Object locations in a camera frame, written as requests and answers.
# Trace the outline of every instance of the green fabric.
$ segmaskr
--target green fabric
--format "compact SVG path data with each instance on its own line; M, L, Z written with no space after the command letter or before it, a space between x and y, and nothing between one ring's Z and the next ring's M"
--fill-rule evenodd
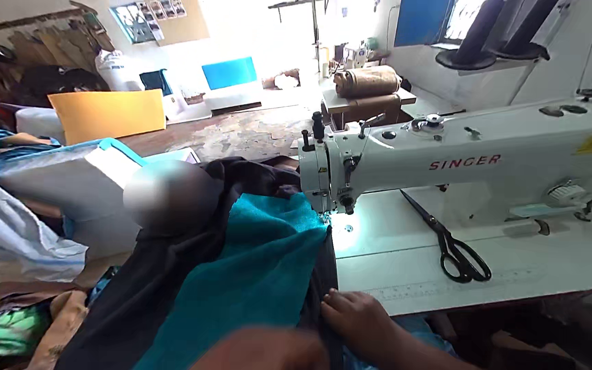
M31 306L0 316L0 356L32 355L49 328L46 309Z
M220 256L186 276L134 369L188 369L248 324L295 326L326 228L303 193L288 200L243 194L230 210Z

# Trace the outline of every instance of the human hand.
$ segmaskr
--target human hand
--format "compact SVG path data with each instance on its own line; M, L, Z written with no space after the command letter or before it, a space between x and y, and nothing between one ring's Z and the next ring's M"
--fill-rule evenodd
M268 327L240 329L202 355L191 370L328 370L316 334Z
M398 357L401 337L406 332L369 294L331 289L321 302L321 314L353 353L365 361L381 367Z

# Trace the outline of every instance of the black scissors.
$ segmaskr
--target black scissors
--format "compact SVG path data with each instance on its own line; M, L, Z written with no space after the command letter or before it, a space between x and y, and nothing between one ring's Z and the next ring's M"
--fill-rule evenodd
M408 194L406 194L403 190L399 189L401 194L410 202L410 204L415 208L415 211L422 216L424 222L437 234L437 242L440 244L440 252L442 255L440 256L440 265L442 266L442 271L445 275L448 276L451 280L455 282L470 282L472 280L476 281L489 281L493 274L490 272L490 268L488 265L483 262L481 257L474 251L474 249L470 248L467 244L463 243L460 240L454 239L451 236L449 230L444 227L441 223L439 223L435 217L431 214L426 212L426 210L419 205L413 198L411 198ZM465 252L472 257L474 261L479 265L483 274L477 270L474 265L458 250L458 247L465 249ZM450 274L445 266L445 261L451 262L456 270L458 270L458 275L454 276Z

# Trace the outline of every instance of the another sewing machine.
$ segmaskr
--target another sewing machine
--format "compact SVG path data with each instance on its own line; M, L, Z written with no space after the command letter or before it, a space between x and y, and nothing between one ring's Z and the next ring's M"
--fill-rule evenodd
M368 192L480 183L477 194L459 199L457 210L475 224L562 213L587 219L592 101L559 103L588 111L561 117L541 113L545 105L371 127L379 116L328 134L315 114L314 137L299 143L301 186L319 213L353 214Z

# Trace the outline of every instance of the dirty floor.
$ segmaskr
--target dirty floor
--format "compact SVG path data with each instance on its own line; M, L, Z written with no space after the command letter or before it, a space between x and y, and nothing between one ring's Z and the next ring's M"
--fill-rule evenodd
M140 156L191 147L203 162L242 156L262 159L295 156L290 148L301 131L312 129L314 109L304 105L226 113L195 122L171 124L166 130L121 138Z

